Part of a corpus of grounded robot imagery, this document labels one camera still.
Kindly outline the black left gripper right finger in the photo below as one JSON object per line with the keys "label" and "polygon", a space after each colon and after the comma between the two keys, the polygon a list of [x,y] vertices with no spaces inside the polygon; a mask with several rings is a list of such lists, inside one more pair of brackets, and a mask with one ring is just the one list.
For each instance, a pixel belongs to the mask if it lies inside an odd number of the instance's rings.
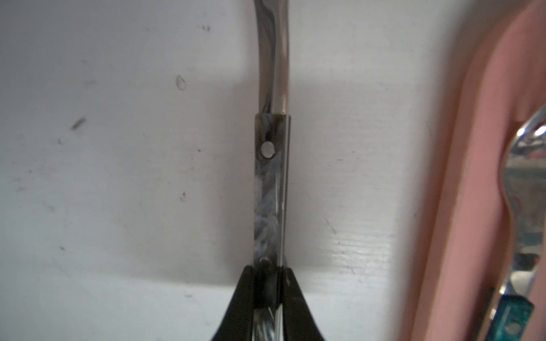
{"label": "black left gripper right finger", "polygon": [[280,301],[284,340],[325,341],[290,268],[282,269]]}

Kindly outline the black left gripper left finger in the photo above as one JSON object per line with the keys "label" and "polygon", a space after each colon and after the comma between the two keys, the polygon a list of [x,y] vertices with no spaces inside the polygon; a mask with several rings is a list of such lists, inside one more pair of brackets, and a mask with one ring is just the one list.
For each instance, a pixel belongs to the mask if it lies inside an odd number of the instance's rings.
{"label": "black left gripper left finger", "polygon": [[246,266],[212,341],[251,341],[254,293],[254,270]]}

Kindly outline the grey marble handle fork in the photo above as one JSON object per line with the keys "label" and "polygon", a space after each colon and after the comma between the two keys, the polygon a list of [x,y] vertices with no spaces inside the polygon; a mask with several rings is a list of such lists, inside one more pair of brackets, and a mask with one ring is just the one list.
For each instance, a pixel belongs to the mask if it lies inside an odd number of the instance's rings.
{"label": "grey marble handle fork", "polygon": [[288,1],[255,1],[259,109],[255,117],[253,340],[279,340],[289,154]]}

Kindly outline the teal handle fork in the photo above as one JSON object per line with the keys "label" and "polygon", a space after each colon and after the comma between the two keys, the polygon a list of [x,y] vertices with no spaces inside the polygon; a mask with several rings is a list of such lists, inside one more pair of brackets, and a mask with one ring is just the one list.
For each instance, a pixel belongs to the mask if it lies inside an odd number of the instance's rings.
{"label": "teal handle fork", "polygon": [[529,296],[545,248],[545,108],[516,132],[500,169],[513,249],[486,340],[520,340],[534,310]]}

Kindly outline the pink plastic tray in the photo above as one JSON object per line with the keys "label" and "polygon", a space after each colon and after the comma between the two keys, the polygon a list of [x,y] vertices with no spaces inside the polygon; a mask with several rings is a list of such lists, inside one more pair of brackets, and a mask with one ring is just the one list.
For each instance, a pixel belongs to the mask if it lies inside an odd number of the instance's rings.
{"label": "pink plastic tray", "polygon": [[544,1],[476,1],[452,46],[398,340],[470,340],[508,265],[499,166],[545,103]]}

